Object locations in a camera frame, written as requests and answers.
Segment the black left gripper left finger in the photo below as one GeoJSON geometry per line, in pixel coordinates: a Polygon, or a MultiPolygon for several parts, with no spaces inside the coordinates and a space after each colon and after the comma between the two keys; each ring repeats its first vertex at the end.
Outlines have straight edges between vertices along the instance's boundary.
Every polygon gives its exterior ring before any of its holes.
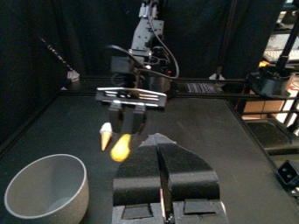
{"type": "Polygon", "coordinates": [[[161,180],[154,133],[120,164],[113,179],[110,224],[164,224],[161,180]]]}

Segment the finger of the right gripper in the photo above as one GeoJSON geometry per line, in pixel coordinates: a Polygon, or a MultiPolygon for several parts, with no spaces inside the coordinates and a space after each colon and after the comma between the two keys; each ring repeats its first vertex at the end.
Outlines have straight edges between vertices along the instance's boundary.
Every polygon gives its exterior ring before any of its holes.
{"type": "Polygon", "coordinates": [[[122,107],[120,101],[112,101],[108,108],[108,119],[112,126],[112,130],[118,133],[121,130],[121,124],[124,119],[122,107]]]}
{"type": "Polygon", "coordinates": [[[137,134],[145,125],[145,105],[138,104],[134,106],[132,118],[132,134],[137,134]]]}

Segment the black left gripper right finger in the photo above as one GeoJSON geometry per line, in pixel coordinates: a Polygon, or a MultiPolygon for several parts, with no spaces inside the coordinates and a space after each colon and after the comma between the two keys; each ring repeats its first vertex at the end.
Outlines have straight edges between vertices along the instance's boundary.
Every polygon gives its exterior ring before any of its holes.
{"type": "Polygon", "coordinates": [[[229,224],[220,184],[209,164],[166,136],[154,134],[156,151],[168,174],[174,224],[229,224]]]}

